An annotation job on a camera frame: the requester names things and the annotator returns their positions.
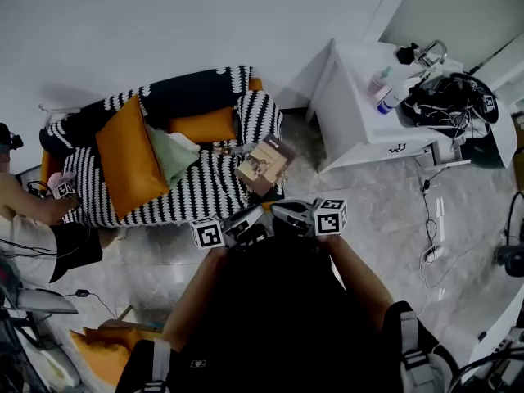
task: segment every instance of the white door frame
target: white door frame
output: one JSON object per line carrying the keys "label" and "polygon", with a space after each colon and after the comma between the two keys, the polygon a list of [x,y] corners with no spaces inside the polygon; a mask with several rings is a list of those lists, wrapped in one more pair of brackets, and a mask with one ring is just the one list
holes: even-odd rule
{"label": "white door frame", "polygon": [[378,41],[401,3],[402,0],[381,0],[375,15],[364,32],[363,41]]}

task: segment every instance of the white bottle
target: white bottle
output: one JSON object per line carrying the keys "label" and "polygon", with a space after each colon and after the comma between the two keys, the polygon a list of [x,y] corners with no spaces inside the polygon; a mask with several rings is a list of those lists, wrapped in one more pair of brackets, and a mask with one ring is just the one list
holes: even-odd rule
{"label": "white bottle", "polygon": [[406,97],[409,96],[409,90],[421,80],[420,77],[413,77],[407,79],[401,86],[397,86],[390,90],[386,96],[377,104],[377,110],[385,115],[393,108],[398,106]]}

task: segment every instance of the mint green cushion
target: mint green cushion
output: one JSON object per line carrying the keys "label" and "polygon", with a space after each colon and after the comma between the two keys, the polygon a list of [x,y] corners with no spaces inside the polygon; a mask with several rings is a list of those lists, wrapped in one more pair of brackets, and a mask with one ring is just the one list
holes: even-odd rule
{"label": "mint green cushion", "polygon": [[195,151],[188,150],[179,142],[174,141],[166,132],[147,126],[153,150],[160,167],[164,172],[165,181],[174,188],[183,177],[189,165],[198,160]]}

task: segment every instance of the bare arm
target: bare arm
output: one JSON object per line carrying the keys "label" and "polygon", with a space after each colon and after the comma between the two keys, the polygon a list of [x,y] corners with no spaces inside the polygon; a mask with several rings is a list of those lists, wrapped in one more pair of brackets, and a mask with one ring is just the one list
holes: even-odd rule
{"label": "bare arm", "polygon": [[381,331],[386,311],[394,302],[387,288],[342,237],[325,237],[321,246],[332,257],[346,290],[354,293],[375,328]]}
{"label": "bare arm", "polygon": [[36,219],[46,225],[58,223],[76,202],[70,198],[43,200],[31,195],[11,174],[0,174],[0,206],[14,214]]}
{"label": "bare arm", "polygon": [[204,315],[211,292],[226,260],[226,253],[224,247],[209,251],[169,315],[162,331],[162,339],[168,341],[173,350],[179,352],[186,345],[193,329]]}

